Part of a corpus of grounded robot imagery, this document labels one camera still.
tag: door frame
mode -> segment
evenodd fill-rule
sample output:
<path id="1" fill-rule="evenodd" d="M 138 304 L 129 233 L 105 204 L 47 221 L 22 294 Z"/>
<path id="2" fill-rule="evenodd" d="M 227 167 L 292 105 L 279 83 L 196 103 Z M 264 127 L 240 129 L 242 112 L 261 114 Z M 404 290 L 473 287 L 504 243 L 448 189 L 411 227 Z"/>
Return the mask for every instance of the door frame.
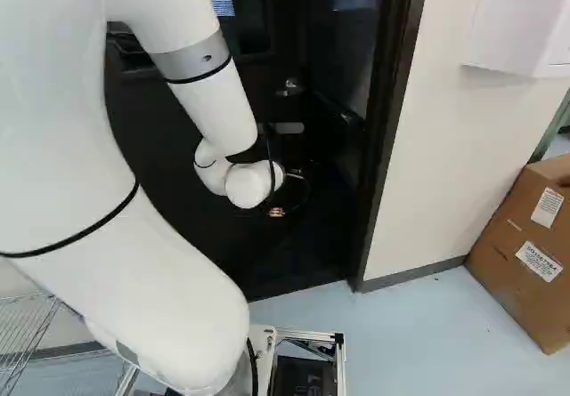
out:
<path id="1" fill-rule="evenodd" d="M 425 0 L 380 0 L 380 18 L 354 229 L 353 290 L 363 291 L 380 201 L 394 147 Z"/>

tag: light blue floor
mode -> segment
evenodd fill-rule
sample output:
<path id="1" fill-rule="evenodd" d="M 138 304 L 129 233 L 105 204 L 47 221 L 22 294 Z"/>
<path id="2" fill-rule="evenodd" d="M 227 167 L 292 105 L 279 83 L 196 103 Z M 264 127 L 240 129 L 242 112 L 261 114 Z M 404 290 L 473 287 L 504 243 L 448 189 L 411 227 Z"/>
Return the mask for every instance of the light blue floor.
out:
<path id="1" fill-rule="evenodd" d="M 570 153 L 570 133 L 559 133 L 550 143 L 544 158 L 555 158 L 567 153 Z"/>
<path id="2" fill-rule="evenodd" d="M 258 323 L 345 332 L 350 396 L 570 393 L 570 351 L 542 354 L 462 267 L 367 295 L 336 283 L 250 307 Z"/>

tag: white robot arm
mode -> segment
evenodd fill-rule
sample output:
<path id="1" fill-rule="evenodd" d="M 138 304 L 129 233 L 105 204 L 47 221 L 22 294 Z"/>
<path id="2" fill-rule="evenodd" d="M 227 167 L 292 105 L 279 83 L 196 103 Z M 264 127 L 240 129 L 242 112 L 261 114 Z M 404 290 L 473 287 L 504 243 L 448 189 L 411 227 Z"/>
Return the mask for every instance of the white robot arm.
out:
<path id="1" fill-rule="evenodd" d="M 257 139 L 256 122 L 210 0 L 104 0 L 108 20 L 125 22 L 149 53 L 204 140 L 194 168 L 217 195 L 251 208 L 270 193 L 268 162 L 233 166 L 226 156 Z M 274 190 L 284 174 L 273 163 Z"/>
<path id="2" fill-rule="evenodd" d="M 160 217 L 110 132 L 107 20 L 123 20 L 204 141 L 197 172 L 252 207 L 269 165 L 231 166 L 257 130 L 209 0 L 0 0 L 0 255 L 98 341 L 191 396 L 219 393 L 245 348 L 235 284 Z M 276 186 L 282 172 L 272 164 Z"/>

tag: white label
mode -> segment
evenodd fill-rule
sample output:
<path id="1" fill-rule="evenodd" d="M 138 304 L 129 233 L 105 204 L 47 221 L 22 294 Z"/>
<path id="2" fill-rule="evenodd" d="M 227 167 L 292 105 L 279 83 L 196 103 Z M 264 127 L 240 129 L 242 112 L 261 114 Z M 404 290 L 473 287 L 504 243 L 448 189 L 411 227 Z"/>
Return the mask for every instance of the white label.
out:
<path id="1" fill-rule="evenodd" d="M 562 207 L 562 202 L 564 202 L 564 196 L 552 189 L 544 189 L 541 199 L 531 215 L 531 220 L 549 229 L 556 219 L 560 207 Z"/>
<path id="2" fill-rule="evenodd" d="M 547 282 L 554 280 L 564 269 L 528 240 L 521 246 L 515 257 Z"/>

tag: black stripe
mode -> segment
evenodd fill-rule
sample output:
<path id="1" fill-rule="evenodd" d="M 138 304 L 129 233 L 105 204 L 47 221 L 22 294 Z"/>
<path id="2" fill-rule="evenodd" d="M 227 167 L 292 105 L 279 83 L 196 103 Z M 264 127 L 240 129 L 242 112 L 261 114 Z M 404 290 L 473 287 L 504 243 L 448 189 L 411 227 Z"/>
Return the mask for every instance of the black stripe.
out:
<path id="1" fill-rule="evenodd" d="M 209 167 L 212 167 L 215 162 L 216 162 L 216 160 L 214 159 L 214 161 L 213 161 L 212 163 L 210 163 L 209 165 L 207 165 L 207 166 L 201 166 L 201 165 L 198 165 L 198 164 L 196 163 L 196 159 L 194 159 L 194 165 L 197 166 L 197 167 L 199 167 L 200 169 L 208 169 Z"/>
<path id="2" fill-rule="evenodd" d="M 215 69 L 211 69 L 209 72 L 204 73 L 204 74 L 200 74 L 199 76 L 190 77 L 190 78 L 182 78 L 180 80 L 172 80 L 170 78 L 164 77 L 164 80 L 166 82 L 172 84 L 172 85 L 185 85 L 187 83 L 198 82 L 199 80 L 204 80 L 205 78 L 213 76 L 215 73 L 219 73 L 220 71 L 222 71 L 223 69 L 225 69 L 228 66 L 228 64 L 230 63 L 231 60 L 232 60 L 232 56 L 229 55 L 228 59 L 225 60 L 219 67 L 217 67 Z"/>
<path id="3" fill-rule="evenodd" d="M 5 258 L 29 258 L 32 256 L 39 256 L 39 255 L 47 254 L 47 253 L 55 251 L 57 249 L 61 249 L 63 247 L 66 247 L 67 245 L 71 245 L 72 243 L 77 242 L 78 240 L 80 240 L 86 236 L 89 236 L 94 231 L 99 230 L 107 222 L 109 222 L 110 220 L 115 218 L 117 215 L 119 215 L 123 211 L 123 209 L 125 209 L 126 206 L 129 203 L 131 203 L 131 201 L 133 200 L 133 198 L 136 195 L 136 192 L 138 190 L 139 190 L 139 183 L 136 182 L 134 184 L 134 187 L 131 190 L 131 192 L 128 193 L 128 196 L 126 196 L 125 200 L 123 200 L 115 209 L 113 209 L 111 212 L 109 212 L 100 221 L 98 221 L 95 224 L 87 227 L 84 230 L 81 230 L 79 233 L 76 233 L 69 238 L 65 238 L 64 240 L 61 240 L 59 242 L 53 243 L 53 244 L 48 245 L 48 246 L 40 247 L 38 249 L 34 249 L 34 250 L 28 251 L 28 252 L 9 253 L 9 252 L 0 251 L 0 256 L 3 256 Z"/>

